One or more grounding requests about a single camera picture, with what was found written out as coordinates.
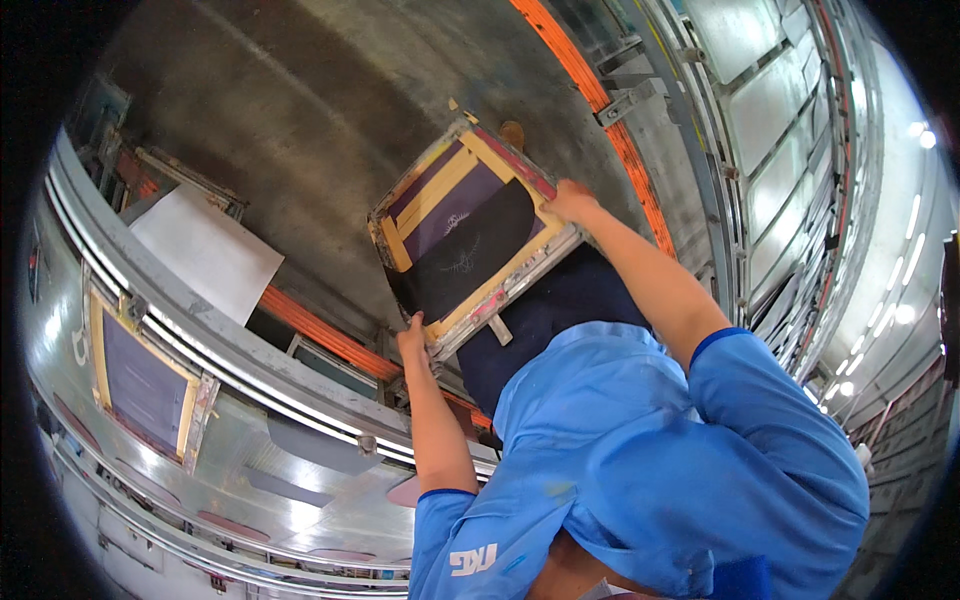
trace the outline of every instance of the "hand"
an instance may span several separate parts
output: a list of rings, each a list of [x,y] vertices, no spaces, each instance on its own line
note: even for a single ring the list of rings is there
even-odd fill
[[[396,347],[400,350],[403,366],[429,366],[426,355],[426,331],[423,329],[423,311],[410,320],[410,328],[396,335]]]
[[[541,208],[578,225],[583,225],[591,214],[602,210],[590,190],[582,183],[572,180],[560,180],[557,184],[557,197],[544,203]]]

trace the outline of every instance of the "worker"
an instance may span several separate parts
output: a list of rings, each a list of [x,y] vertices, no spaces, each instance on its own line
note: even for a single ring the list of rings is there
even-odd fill
[[[396,337],[421,491],[410,598],[830,596],[869,513],[841,428],[584,186],[544,210],[603,254],[582,245],[507,307],[507,346],[485,329],[458,352],[503,441],[483,490],[422,315]]]

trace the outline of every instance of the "logo on shirt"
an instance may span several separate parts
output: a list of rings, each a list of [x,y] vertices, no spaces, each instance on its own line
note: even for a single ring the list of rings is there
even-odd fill
[[[496,560],[496,544],[489,543],[486,548],[480,547],[467,552],[451,552],[450,566],[459,566],[450,573],[453,577],[472,575],[477,571],[486,571]]]

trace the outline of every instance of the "orange pipe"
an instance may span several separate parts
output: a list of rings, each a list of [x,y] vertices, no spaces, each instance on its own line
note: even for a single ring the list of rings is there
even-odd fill
[[[533,26],[534,31],[546,43],[550,51],[560,61],[560,64],[564,66],[570,79],[587,99],[593,112],[597,112],[608,105],[611,100],[610,96],[607,95],[607,90],[600,85],[593,69],[584,60],[580,51],[573,45],[573,42],[556,19],[553,18],[553,15],[550,14],[550,11],[538,0],[510,0],[510,2]],[[657,247],[664,254],[676,258],[677,251],[674,249],[670,230],[663,219],[663,212],[660,210],[660,205],[657,203],[650,186],[650,178],[647,177],[647,172],[643,168],[640,155],[636,151],[636,146],[631,140],[630,134],[627,133],[627,128],[624,127],[623,123],[617,122],[607,127],[605,131],[611,144],[613,144],[613,149],[620,156],[623,168],[627,170],[627,176],[634,186],[636,196],[643,207],[643,213],[647,216],[650,229],[654,232]]]
[[[383,381],[393,381],[403,373],[400,365],[364,347],[344,332],[324,322],[273,285],[268,285],[264,290],[259,305],[260,308],[293,327],[300,335],[310,338],[362,372]],[[441,392],[444,398],[468,408],[470,420],[474,424],[490,429],[491,420],[481,413],[475,404],[446,390]]]

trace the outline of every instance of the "blue uniform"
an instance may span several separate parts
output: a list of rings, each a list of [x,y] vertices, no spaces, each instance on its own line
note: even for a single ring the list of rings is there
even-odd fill
[[[843,431],[744,329],[707,337],[684,377],[643,327],[575,325],[510,379],[493,424],[503,460],[480,494],[420,498],[412,599],[523,598],[561,527],[668,598],[750,561],[762,595],[826,598],[866,525]]]

